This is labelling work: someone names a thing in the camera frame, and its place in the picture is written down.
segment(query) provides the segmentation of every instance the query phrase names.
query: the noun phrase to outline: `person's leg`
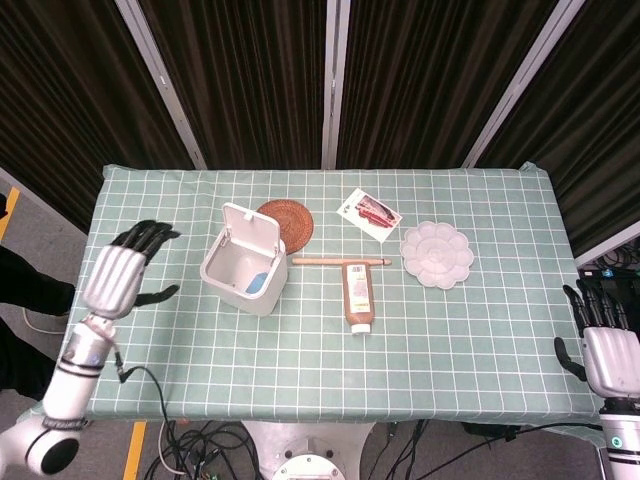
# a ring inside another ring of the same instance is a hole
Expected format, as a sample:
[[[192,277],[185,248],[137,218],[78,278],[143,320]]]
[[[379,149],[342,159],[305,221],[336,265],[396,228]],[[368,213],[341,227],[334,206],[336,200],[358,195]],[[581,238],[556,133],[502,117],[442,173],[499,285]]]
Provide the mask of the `person's leg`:
[[[56,364],[45,354],[16,337],[0,318],[0,389],[42,400]]]
[[[38,272],[20,255],[0,246],[0,303],[48,315],[69,311],[75,287]]]

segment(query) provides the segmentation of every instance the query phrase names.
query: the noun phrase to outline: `flower-shaped palette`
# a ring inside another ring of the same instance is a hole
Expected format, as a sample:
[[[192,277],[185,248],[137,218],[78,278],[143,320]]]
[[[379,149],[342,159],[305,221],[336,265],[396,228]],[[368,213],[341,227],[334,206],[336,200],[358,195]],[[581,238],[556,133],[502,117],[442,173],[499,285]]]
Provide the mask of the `flower-shaped palette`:
[[[467,237],[448,223],[422,222],[400,244],[404,268],[425,287],[447,290],[469,276],[473,252]]]

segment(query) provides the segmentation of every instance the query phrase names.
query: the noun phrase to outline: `brown rattan coaster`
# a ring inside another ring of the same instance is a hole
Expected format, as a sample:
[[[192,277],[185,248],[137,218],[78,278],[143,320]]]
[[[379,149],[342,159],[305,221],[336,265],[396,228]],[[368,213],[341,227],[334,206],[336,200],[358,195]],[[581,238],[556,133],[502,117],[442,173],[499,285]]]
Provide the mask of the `brown rattan coaster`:
[[[280,238],[287,255],[304,247],[313,233],[313,218],[307,207],[293,200],[271,200],[258,209],[280,224]]]

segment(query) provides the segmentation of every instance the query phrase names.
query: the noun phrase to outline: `dark curtain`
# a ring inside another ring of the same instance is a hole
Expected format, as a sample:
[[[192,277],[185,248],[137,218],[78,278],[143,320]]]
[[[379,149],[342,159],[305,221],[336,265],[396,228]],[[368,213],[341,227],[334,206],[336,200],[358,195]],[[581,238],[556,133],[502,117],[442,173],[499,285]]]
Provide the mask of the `dark curtain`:
[[[354,1],[338,168],[461,166],[555,4]]]
[[[480,158],[549,172],[576,256],[640,220],[640,2],[587,2]]]
[[[3,2],[2,167],[83,231],[103,165],[192,169],[112,1]]]
[[[209,168],[319,168],[325,0],[142,0]]]

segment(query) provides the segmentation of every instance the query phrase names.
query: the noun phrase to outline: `blue object inside bin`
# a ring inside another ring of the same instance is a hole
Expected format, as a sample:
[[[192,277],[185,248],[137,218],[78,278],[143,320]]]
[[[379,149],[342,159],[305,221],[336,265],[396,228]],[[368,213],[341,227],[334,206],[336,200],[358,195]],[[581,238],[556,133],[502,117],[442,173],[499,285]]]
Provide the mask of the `blue object inside bin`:
[[[251,283],[247,287],[246,292],[247,293],[258,293],[260,291],[260,289],[262,288],[262,285],[264,285],[264,281],[267,279],[267,275],[268,274],[269,274],[269,272],[262,272],[262,273],[259,273],[258,275],[256,275],[253,278],[253,280],[251,280]]]

